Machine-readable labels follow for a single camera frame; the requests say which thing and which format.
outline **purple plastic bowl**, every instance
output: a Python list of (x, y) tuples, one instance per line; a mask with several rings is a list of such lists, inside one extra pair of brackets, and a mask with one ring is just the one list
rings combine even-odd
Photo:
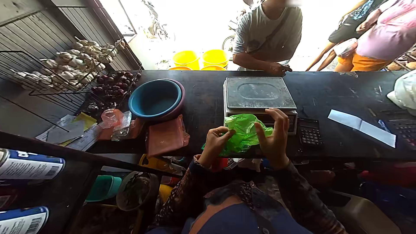
[(166, 113), (162, 116), (159, 116), (159, 117), (154, 117), (154, 118), (149, 118), (149, 119), (145, 118), (146, 120), (149, 120), (149, 121), (168, 121), (168, 120), (171, 120), (171, 119), (174, 119), (174, 118), (178, 117), (178, 115), (181, 113), (181, 110), (182, 110), (182, 107), (183, 107), (183, 102), (185, 101), (185, 88), (183, 87), (183, 85), (179, 81), (172, 80), (172, 79), (163, 79), (163, 80), (170, 80), (170, 81), (173, 81), (173, 82), (175, 82), (176, 84), (179, 85), (179, 88), (181, 89), (181, 92), (182, 92), (181, 100), (179, 101), (178, 105), (173, 110), (171, 110), (170, 112), (168, 112), (168, 113)]

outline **orange pants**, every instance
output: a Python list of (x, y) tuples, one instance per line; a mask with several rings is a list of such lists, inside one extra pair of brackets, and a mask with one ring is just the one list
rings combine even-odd
[(391, 63), (391, 61), (385, 61), (381, 59), (372, 59), (368, 57), (364, 57), (361, 55), (358, 55), (356, 52), (354, 52), (351, 56), (347, 58), (340, 58), (338, 57), (338, 65), (344, 70), (350, 71), (363, 71), (363, 72), (369, 72), (369, 71), (378, 71), (381, 68), (387, 66)]

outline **pen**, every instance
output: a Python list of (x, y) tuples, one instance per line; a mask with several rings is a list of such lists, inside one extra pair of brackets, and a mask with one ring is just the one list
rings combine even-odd
[(384, 129), (386, 132), (391, 133), (390, 130), (387, 128), (386, 124), (381, 119), (379, 119), (378, 123), (379, 123), (379, 125), (381, 126), (382, 129)]

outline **barcode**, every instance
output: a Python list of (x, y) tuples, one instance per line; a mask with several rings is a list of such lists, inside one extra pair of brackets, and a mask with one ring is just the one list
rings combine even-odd
[(0, 209), (3, 208), (3, 206), (9, 200), (9, 198), (10, 198), (10, 195), (0, 196)]
[(52, 166), (52, 168), (48, 171), (48, 173), (46, 173), (46, 177), (48, 177), (48, 176), (53, 176), (55, 173), (56, 173), (56, 171), (58, 170), (58, 166)]
[(30, 222), (29, 228), (27, 229), (25, 234), (35, 232), (37, 230), (37, 228), (39, 227), (39, 224), (40, 224), (41, 221), (42, 221), (42, 217), (32, 219), (32, 221)]

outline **pink shirt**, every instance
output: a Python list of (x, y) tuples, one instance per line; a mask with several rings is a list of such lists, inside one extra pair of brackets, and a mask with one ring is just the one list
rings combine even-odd
[(416, 43), (416, 0), (388, 0), (377, 24), (358, 40), (357, 54), (394, 60)]

